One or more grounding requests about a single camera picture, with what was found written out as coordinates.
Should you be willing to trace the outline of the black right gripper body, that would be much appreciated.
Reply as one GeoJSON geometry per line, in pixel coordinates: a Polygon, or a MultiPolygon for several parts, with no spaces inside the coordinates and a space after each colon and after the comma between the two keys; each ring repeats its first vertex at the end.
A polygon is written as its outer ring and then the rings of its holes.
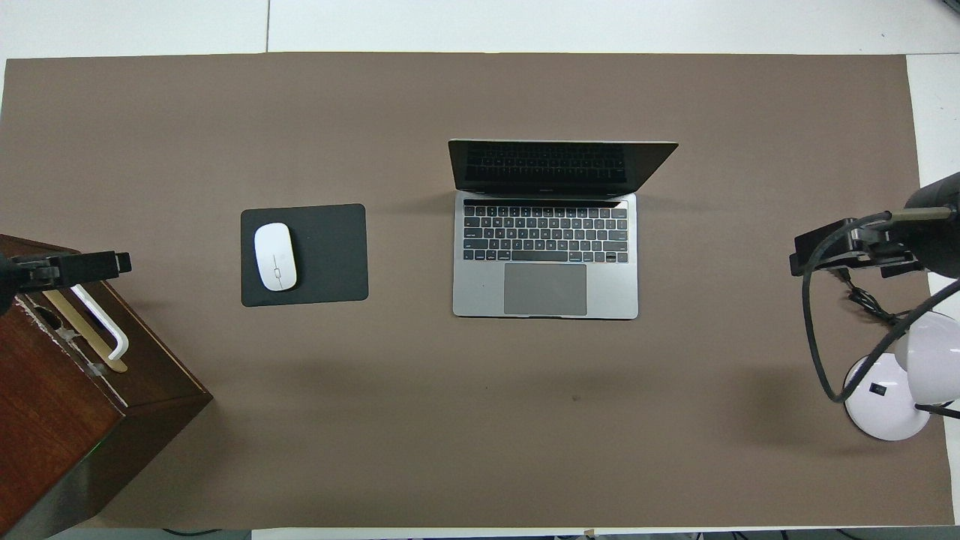
{"type": "Polygon", "coordinates": [[[959,277],[959,174],[921,187],[905,203],[906,209],[945,206],[951,215],[943,220],[916,222],[907,245],[929,271],[950,279],[959,277]]]}

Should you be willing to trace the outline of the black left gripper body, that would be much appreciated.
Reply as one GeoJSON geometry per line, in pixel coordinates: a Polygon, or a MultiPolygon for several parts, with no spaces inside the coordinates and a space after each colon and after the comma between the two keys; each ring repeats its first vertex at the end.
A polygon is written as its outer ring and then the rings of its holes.
{"type": "Polygon", "coordinates": [[[1,305],[0,314],[5,315],[20,291],[22,269],[9,257],[1,256],[1,305]]]}

